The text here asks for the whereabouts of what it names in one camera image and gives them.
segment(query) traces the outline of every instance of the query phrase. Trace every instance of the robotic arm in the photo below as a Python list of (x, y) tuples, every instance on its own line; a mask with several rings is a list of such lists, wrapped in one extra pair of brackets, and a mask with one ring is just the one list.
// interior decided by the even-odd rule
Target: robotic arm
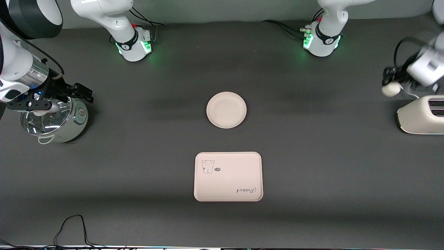
[[(436, 21), (444, 24), (444, 0), (435, 0), (433, 2), (433, 15)], [(410, 41), (416, 44), (424, 44), (415, 38), (404, 38), (400, 44)], [(409, 85), (411, 89), (418, 86), (430, 87), (437, 93), (440, 86), (437, 83), (444, 76), (444, 31), (433, 38), (429, 44), (411, 55), (402, 66), (394, 65), (387, 67), (383, 73), (382, 93), (387, 97), (397, 95), (402, 89), (401, 84)]]
[(150, 32), (133, 27), (123, 15), (133, 7), (132, 0), (71, 0), (71, 6), (77, 15), (105, 27), (126, 60), (139, 61), (151, 52)]
[[(433, 2), (433, 14), (436, 21), (444, 24), (444, 0)], [(411, 55), (402, 66), (396, 63), (399, 46), (410, 41), (423, 48)], [(405, 88), (417, 89), (422, 86), (426, 93), (422, 97), (409, 93), (417, 99), (396, 112), (398, 127), (411, 134), (444, 134), (444, 95), (438, 95), (437, 81), (444, 76), (444, 32), (424, 44), (415, 38), (402, 39), (395, 49), (394, 66), (387, 67), (383, 73), (382, 93), (387, 97), (397, 95)], [(435, 95), (427, 94), (432, 89)]]
[(66, 84), (63, 72), (21, 46), (25, 39), (57, 36), (62, 24), (55, 0), (0, 0), (0, 101), (8, 109), (55, 112), (57, 101), (68, 97), (93, 102), (90, 89)]
[(310, 28), (303, 48), (315, 56), (328, 56), (335, 48), (345, 24), (349, 20), (349, 13), (345, 10), (348, 6), (363, 5), (375, 0), (317, 0), (325, 13), (321, 21), (315, 20), (305, 28)]

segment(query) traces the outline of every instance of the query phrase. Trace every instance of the dark gray table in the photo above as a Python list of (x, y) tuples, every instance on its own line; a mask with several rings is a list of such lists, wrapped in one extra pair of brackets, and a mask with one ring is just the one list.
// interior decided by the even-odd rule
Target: dark gray table
[[(437, 31), (430, 16), (352, 20), (316, 58), (269, 23), (168, 25), (137, 63), (103, 28), (36, 41), (95, 102), (83, 136), (60, 145), (39, 145), (5, 111), (0, 238), (49, 244), (79, 213), (106, 245), (443, 249), (444, 137), (401, 133), (393, 114), (408, 101), (380, 86), (402, 37)], [(221, 91), (248, 105), (235, 129), (206, 118)], [(202, 151), (259, 152), (263, 199), (196, 201)], [(83, 242), (79, 219), (60, 240)]]

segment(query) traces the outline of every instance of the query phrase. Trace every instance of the bear illustration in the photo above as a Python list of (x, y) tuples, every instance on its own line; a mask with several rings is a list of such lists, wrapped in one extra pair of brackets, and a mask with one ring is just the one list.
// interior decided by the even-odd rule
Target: bear illustration
[(214, 168), (214, 160), (202, 161), (203, 173), (212, 173)]

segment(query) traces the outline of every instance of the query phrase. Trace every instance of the round plate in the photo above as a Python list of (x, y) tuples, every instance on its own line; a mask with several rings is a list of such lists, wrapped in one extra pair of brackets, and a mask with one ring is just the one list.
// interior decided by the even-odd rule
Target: round plate
[(241, 124), (246, 114), (244, 99), (233, 92), (216, 94), (206, 106), (208, 119), (221, 129), (231, 129)]

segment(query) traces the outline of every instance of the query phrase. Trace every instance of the cable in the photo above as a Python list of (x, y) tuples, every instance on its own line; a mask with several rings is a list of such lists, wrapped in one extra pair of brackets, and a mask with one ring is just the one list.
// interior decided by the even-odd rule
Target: cable
[(137, 12), (137, 14), (139, 14), (142, 18), (140, 18), (139, 16), (137, 16), (137, 15), (135, 15), (131, 10), (130, 10), (130, 12), (131, 12), (131, 14), (133, 14), (135, 17), (137, 17), (137, 18), (139, 18), (139, 19), (142, 19), (142, 20), (144, 20), (144, 21), (147, 21), (147, 22), (149, 22), (151, 25), (153, 25), (154, 26), (154, 24), (159, 24), (159, 25), (162, 25), (162, 26), (164, 26), (164, 24), (162, 24), (162, 23), (157, 23), (157, 22), (154, 22), (154, 21), (150, 21), (150, 20), (148, 20), (146, 17), (144, 17), (139, 11), (137, 11), (134, 7), (133, 7), (133, 10), (135, 11), (135, 12)]
[[(33, 247), (33, 246), (17, 246), (17, 247), (1, 247), (1, 250), (93, 250), (93, 249), (99, 249), (93, 246), (42, 246), (42, 247)], [(140, 250), (140, 249), (146, 249), (151, 250), (152, 248), (149, 247), (141, 247), (141, 248), (119, 248), (116, 249), (116, 246), (104, 246), (100, 248), (101, 250)]]
[(139, 18), (140, 20), (145, 21), (145, 22), (148, 22), (148, 23), (150, 23), (151, 25), (154, 26), (154, 24), (153, 24), (151, 21), (148, 21), (147, 19), (144, 19), (144, 18), (139, 17), (138, 15), (134, 14), (131, 10), (130, 10), (130, 13), (133, 14), (133, 16)]
[(288, 25), (286, 25), (286, 24), (284, 24), (284, 23), (282, 23), (282, 22), (276, 21), (276, 20), (263, 20), (263, 22), (274, 23), (274, 24), (277, 24), (277, 25), (284, 26), (284, 27), (287, 28), (287, 29), (291, 29), (291, 30), (299, 31), (298, 28), (293, 28), (293, 27), (291, 27), (291, 26), (288, 26)]
[(264, 20), (263, 22), (277, 24), (279, 27), (281, 27), (281, 28), (282, 28), (287, 34), (289, 34), (290, 36), (295, 37), (295, 38), (297, 38), (297, 39), (302, 39), (302, 40), (305, 39), (305, 37), (303, 37), (303, 36), (297, 36), (297, 35), (295, 35), (295, 34), (293, 34), (293, 33), (291, 33), (290, 31), (287, 30), (287, 29), (290, 29), (290, 30), (293, 30), (293, 31), (299, 31), (299, 29), (296, 29), (296, 28), (293, 28), (293, 27), (291, 27), (291, 26), (288, 26), (288, 25), (286, 25), (286, 24), (284, 24), (284, 23), (282, 23), (282, 22), (275, 21), (275, 20)]
[(313, 19), (312, 19), (311, 21), (312, 21), (312, 22), (315, 21), (316, 18), (317, 18), (319, 15), (321, 15), (322, 13), (324, 13), (324, 9), (323, 9), (323, 8), (320, 8), (320, 9), (316, 12), (316, 14), (314, 14)]
[(153, 42), (155, 42), (156, 39), (157, 39), (157, 28), (158, 28), (158, 27), (159, 27), (159, 26), (156, 25), (156, 31), (154, 32), (154, 39), (153, 39)]
[(325, 12), (325, 11), (322, 11), (321, 13), (319, 13), (319, 14), (314, 18), (313, 21), (315, 21), (316, 19), (318, 19), (322, 14), (324, 14), (324, 12)]
[(0, 36), (0, 58), (1, 58), (1, 60), (0, 60), (0, 75), (1, 75), (1, 73), (2, 73), (2, 71), (3, 71), (3, 58), (4, 58), (4, 55), (3, 55), (3, 42), (1, 41), (1, 36)]
[(102, 246), (102, 245), (99, 245), (99, 244), (96, 244), (96, 243), (92, 243), (91, 241), (88, 240), (88, 234), (86, 233), (85, 221), (84, 221), (84, 219), (83, 219), (83, 216), (80, 215), (80, 214), (72, 215), (72, 216), (66, 218), (66, 219), (63, 221), (62, 226), (60, 227), (59, 232), (58, 232), (58, 233), (55, 235), (55, 237), (54, 237), (54, 240), (53, 240), (54, 245), (55, 245), (55, 246), (58, 246), (58, 244), (57, 244), (57, 238), (59, 237), (60, 233), (63, 231), (63, 226), (65, 225), (66, 221), (69, 220), (69, 219), (71, 219), (72, 217), (76, 217), (76, 216), (79, 216), (79, 217), (82, 219), (82, 225), (83, 225), (83, 240), (84, 240), (85, 244), (86, 244), (86, 245), (89, 245), (89, 246), (92, 246), (92, 247), (94, 247), (94, 245), (96, 245), (96, 246)]
[(42, 49), (40, 49), (39, 47), (35, 46), (34, 44), (32, 44), (30, 41), (24, 39), (21, 35), (17, 34), (14, 30), (12, 30), (9, 26), (6, 25), (6, 23), (3, 21), (3, 19), (0, 18), (0, 22), (14, 35), (16, 35), (18, 38), (20, 38), (22, 41), (24, 41), (25, 43), (27, 43), (29, 46), (35, 48), (36, 50), (38, 50), (40, 53), (44, 54), (46, 57), (48, 57), (49, 59), (51, 59), (51, 61), (53, 61), (57, 67), (59, 67), (60, 69), (60, 74), (64, 75), (65, 71), (63, 70), (63, 67), (54, 59), (52, 58), (52, 56), (50, 56), (48, 53), (46, 53), (45, 51), (43, 51)]
[(401, 44), (404, 43), (404, 42), (411, 42), (411, 43), (414, 43), (414, 44), (417, 44), (417, 45), (428, 46), (430, 48), (433, 48), (432, 46), (430, 46), (426, 42), (423, 42), (423, 41), (421, 41), (419, 39), (416, 39), (414, 37), (405, 37), (405, 38), (401, 39), (399, 41), (398, 45), (396, 45), (395, 52), (393, 53), (393, 65), (395, 66), (395, 68), (398, 68), (398, 63), (396, 61), (397, 56), (398, 56), (398, 49), (401, 46)]
[(419, 99), (419, 96), (405, 91), (405, 89), (401, 86), (401, 84), (399, 84), (399, 86), (401, 87), (401, 89), (404, 93), (408, 94), (409, 96), (416, 97), (417, 99)]
[(111, 41), (111, 39), (113, 39), (112, 36), (110, 36), (110, 38), (108, 39), (108, 41), (110, 42), (110, 44), (115, 44), (115, 40), (114, 40), (114, 42), (113, 42), (113, 41)]
[(13, 247), (14, 249), (32, 249), (32, 250), (40, 250), (40, 249), (45, 249), (45, 248), (47, 248), (47, 247), (51, 247), (51, 246), (54, 246), (54, 245), (47, 245), (47, 246), (43, 246), (43, 247), (33, 247), (33, 246), (16, 246), (16, 245), (13, 245), (13, 244), (11, 244), (11, 243), (9, 243), (9, 242), (7, 242), (7, 241), (5, 241), (5, 240), (2, 240), (2, 239), (0, 239), (0, 243), (1, 244), (4, 244), (4, 245), (7, 245), (7, 246), (11, 246), (11, 247)]

